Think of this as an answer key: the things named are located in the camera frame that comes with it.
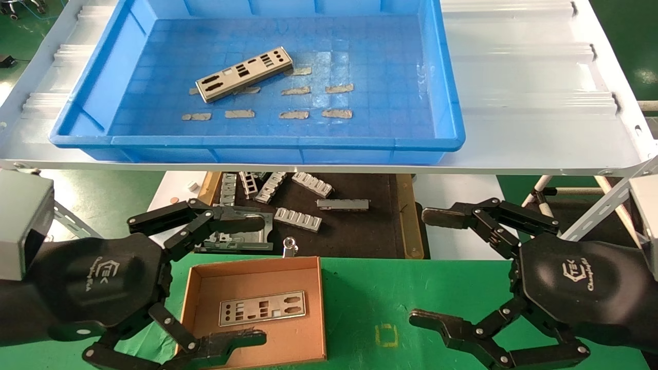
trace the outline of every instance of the brown cardboard tray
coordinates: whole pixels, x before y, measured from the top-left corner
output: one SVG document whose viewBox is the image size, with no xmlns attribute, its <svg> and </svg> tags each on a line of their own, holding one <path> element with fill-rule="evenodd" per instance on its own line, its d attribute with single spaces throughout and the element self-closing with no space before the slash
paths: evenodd
<svg viewBox="0 0 658 370">
<path fill-rule="evenodd" d="M 303 290 L 306 315 L 219 327 L 220 302 Z M 326 359 L 319 257 L 257 259 L 198 265 L 190 269 L 181 322 L 194 336 L 260 329 L 262 346 L 238 348 L 221 369 L 245 369 Z"/>
</svg>

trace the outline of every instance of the black robotic arm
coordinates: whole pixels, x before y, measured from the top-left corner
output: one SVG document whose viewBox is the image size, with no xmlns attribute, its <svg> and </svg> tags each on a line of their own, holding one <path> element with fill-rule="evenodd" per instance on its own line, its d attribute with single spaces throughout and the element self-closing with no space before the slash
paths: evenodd
<svg viewBox="0 0 658 370">
<path fill-rule="evenodd" d="M 512 259 L 513 298 L 480 322 L 421 309 L 410 312 L 410 324 L 439 332 L 446 347 L 468 352 L 492 370 L 578 365 L 590 349 L 577 337 L 658 352 L 658 283 L 639 249 L 562 240 L 556 236 L 557 220 L 496 198 L 426 208 L 422 220 L 470 228 Z M 522 245 L 502 225 L 536 237 Z M 514 351 L 498 346 L 494 336 L 521 316 L 557 344 Z"/>
<path fill-rule="evenodd" d="M 182 225 L 164 248 L 149 238 Z M 196 370 L 225 364 L 235 348 L 265 343 L 265 333 L 253 329 L 195 338 L 164 306 L 172 261 L 214 232 L 261 230 L 262 218 L 190 199 L 131 217 L 128 226 L 123 239 L 43 243 L 23 281 L 0 280 L 0 346 L 100 336 L 82 354 L 98 369 Z M 174 358 L 161 365 L 114 351 L 153 321 L 179 344 Z"/>
</svg>

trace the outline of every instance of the small metal part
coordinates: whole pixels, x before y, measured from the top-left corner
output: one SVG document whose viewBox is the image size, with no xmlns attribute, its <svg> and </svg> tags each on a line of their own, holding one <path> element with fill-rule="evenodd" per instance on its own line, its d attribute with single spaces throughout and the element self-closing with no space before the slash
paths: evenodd
<svg viewBox="0 0 658 370">
<path fill-rule="evenodd" d="M 322 111 L 323 117 L 333 119 L 350 119 L 352 118 L 352 110 L 350 109 L 327 109 Z"/>
<path fill-rule="evenodd" d="M 354 91 L 354 84 L 327 86 L 324 88 L 326 93 L 344 93 Z"/>
<path fill-rule="evenodd" d="M 265 181 L 265 178 L 268 177 L 268 172 L 252 172 L 251 174 L 261 181 Z"/>
<path fill-rule="evenodd" d="M 292 180 L 315 194 L 327 198 L 334 188 L 317 177 L 305 172 L 297 172 Z"/>
<path fill-rule="evenodd" d="M 310 86 L 302 86 L 300 88 L 285 89 L 281 91 L 281 95 L 304 95 L 311 93 Z"/>
<path fill-rule="evenodd" d="M 274 220 L 312 232 L 318 232 L 320 224 L 322 224 L 320 217 L 306 215 L 286 208 L 277 208 Z"/>
<path fill-rule="evenodd" d="M 238 176 L 232 173 L 222 174 L 222 184 L 219 190 L 219 205 L 233 206 L 236 203 L 236 185 Z"/>
<path fill-rule="evenodd" d="M 299 247 L 297 247 L 297 240 L 292 236 L 284 239 L 284 258 L 295 257 Z"/>
<path fill-rule="evenodd" d="M 292 59 L 283 47 L 277 47 L 201 78 L 196 84 L 203 101 L 210 103 L 289 69 Z"/>
<path fill-rule="evenodd" d="M 309 118 L 308 111 L 288 111 L 279 113 L 280 119 L 307 119 Z"/>
<path fill-rule="evenodd" d="M 256 117 L 256 113 L 251 109 L 238 109 L 224 112 L 224 117 L 227 119 L 252 119 Z"/>
<path fill-rule="evenodd" d="M 283 183 L 284 179 L 286 178 L 286 173 L 285 172 L 272 172 L 270 175 L 270 178 L 267 179 L 263 187 L 261 188 L 261 191 L 258 192 L 258 195 L 254 198 L 255 201 L 259 201 L 261 203 L 269 204 L 270 201 L 272 200 L 272 197 L 274 197 L 274 194 L 276 193 L 277 189 L 279 189 L 279 186 L 281 183 Z"/>
<path fill-rule="evenodd" d="M 369 199 L 318 199 L 315 201 L 318 208 L 323 211 L 368 211 Z"/>
<path fill-rule="evenodd" d="M 253 195 L 258 194 L 258 186 L 251 172 L 240 172 L 240 180 L 242 180 L 242 187 L 245 190 L 247 199 L 251 199 Z"/>
<path fill-rule="evenodd" d="M 309 66 L 297 67 L 284 72 L 286 76 L 308 76 L 311 73 L 313 73 L 313 67 Z"/>
<path fill-rule="evenodd" d="M 193 192 L 194 190 L 199 188 L 199 185 L 197 184 L 196 181 L 190 181 L 188 182 L 187 188 L 189 191 Z"/>
<path fill-rule="evenodd" d="M 306 297 L 303 290 L 273 294 L 271 296 L 221 301 L 219 326 L 260 323 L 306 315 Z"/>
<path fill-rule="evenodd" d="M 233 92 L 233 95 L 243 95 L 243 94 L 251 94 L 251 93 L 259 93 L 261 92 L 261 88 L 258 86 L 249 86 L 247 88 L 244 88 L 242 90 L 238 90 Z"/>
<path fill-rule="evenodd" d="M 209 120 L 213 116 L 212 113 L 192 113 L 180 117 L 182 120 Z"/>
</svg>

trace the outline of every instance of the metal bracket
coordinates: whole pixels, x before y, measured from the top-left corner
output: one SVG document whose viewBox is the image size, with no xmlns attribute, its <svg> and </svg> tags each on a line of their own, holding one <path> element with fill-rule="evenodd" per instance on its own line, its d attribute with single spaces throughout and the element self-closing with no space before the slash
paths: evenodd
<svg viewBox="0 0 658 370">
<path fill-rule="evenodd" d="M 82 238 L 99 238 L 103 237 L 87 225 L 83 220 L 76 216 L 73 212 L 69 211 L 65 206 L 55 201 L 55 217 L 54 219 L 61 223 L 66 229 L 71 231 L 73 235 Z"/>
<path fill-rule="evenodd" d="M 619 205 L 628 199 L 630 179 L 655 173 L 658 169 L 658 156 L 647 161 L 632 176 L 624 177 L 617 185 L 597 201 L 585 214 L 560 236 L 564 240 L 579 241 L 585 234 L 608 217 Z"/>
</svg>

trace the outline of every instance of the cable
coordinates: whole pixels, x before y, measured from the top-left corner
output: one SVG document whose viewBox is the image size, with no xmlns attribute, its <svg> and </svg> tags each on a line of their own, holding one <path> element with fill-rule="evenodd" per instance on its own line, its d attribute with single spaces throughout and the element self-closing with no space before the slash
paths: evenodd
<svg viewBox="0 0 658 370">
<path fill-rule="evenodd" d="M 59 2 L 62 3 L 62 10 L 63 10 L 64 7 L 66 6 L 66 5 L 64 4 L 64 0 L 59 0 Z M 25 2 L 20 1 L 20 3 L 23 4 L 23 6 L 25 7 L 25 9 L 27 9 L 30 13 L 32 13 L 32 15 L 34 15 L 37 19 L 40 19 L 40 20 L 49 20 L 49 19 L 57 18 L 57 17 L 59 16 L 59 14 L 58 14 L 58 15 L 47 16 L 47 17 L 45 17 L 45 18 L 42 18 L 42 17 L 38 16 L 37 13 L 35 13 L 34 11 L 32 11 L 32 9 L 30 9 L 30 7 L 29 7 L 27 4 L 25 4 Z"/>
</svg>

